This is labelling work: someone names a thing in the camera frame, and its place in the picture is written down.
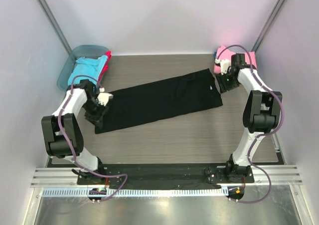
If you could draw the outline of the black t shirt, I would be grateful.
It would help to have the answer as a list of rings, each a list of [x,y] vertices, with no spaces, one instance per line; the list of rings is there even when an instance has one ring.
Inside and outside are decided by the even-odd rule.
[[[112,91],[95,133],[126,129],[223,105],[209,69]]]

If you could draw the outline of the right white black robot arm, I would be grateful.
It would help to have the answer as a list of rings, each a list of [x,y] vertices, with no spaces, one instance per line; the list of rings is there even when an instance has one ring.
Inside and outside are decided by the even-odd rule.
[[[252,183],[252,158],[263,138],[280,124],[281,92],[269,88],[258,75],[256,67],[246,62],[245,57],[242,53],[235,53],[230,59],[215,60],[215,65],[220,68],[216,74],[220,92],[242,85],[248,93],[242,116],[243,136],[225,167],[212,173],[217,183]]]

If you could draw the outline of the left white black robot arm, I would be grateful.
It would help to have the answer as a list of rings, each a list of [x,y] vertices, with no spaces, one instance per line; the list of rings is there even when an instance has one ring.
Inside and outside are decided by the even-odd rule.
[[[105,181],[106,171],[101,159],[85,148],[77,117],[84,109],[85,118],[101,128],[112,99],[113,95],[106,92],[99,82],[93,83],[91,77],[79,83],[71,82],[62,104],[52,115],[41,120],[47,154],[71,162],[78,167],[73,173],[95,185]]]

